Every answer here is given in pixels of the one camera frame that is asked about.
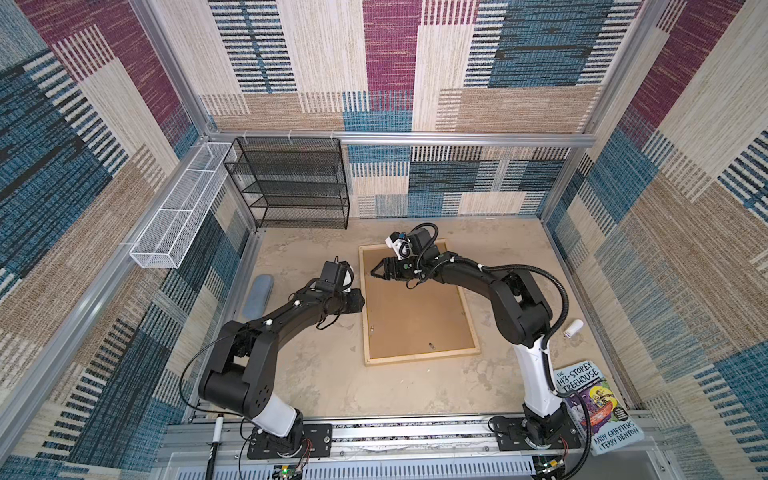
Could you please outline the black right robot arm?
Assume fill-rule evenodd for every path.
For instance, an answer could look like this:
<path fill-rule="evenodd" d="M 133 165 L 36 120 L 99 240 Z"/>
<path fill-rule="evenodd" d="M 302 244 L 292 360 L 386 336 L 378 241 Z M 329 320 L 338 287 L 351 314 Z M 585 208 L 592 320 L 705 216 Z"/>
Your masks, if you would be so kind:
<path fill-rule="evenodd" d="M 524 384 L 524 429 L 534 448 L 547 448 L 567 416 L 563 394 L 554 382 L 549 341 L 563 325 L 569 307 L 564 286 L 531 265 L 486 266 L 436 246 L 439 229 L 423 222 L 385 239 L 394 252 L 371 270 L 375 278 L 418 285 L 434 280 L 486 298 L 497 330 L 513 347 Z"/>

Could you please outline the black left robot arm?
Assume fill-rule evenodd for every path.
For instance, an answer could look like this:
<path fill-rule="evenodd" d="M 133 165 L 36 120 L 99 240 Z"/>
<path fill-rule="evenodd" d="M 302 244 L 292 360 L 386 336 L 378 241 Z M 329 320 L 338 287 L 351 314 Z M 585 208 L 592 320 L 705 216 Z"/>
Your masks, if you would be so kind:
<path fill-rule="evenodd" d="M 306 451 L 303 414 L 274 390 L 278 353 L 307 328 L 324 330 L 343 315 L 360 313 L 365 299 L 353 281 L 348 262 L 327 261 L 283 306 L 245 323 L 226 323 L 202 370 L 199 398 L 253 424 L 254 441 L 271 453 Z"/>

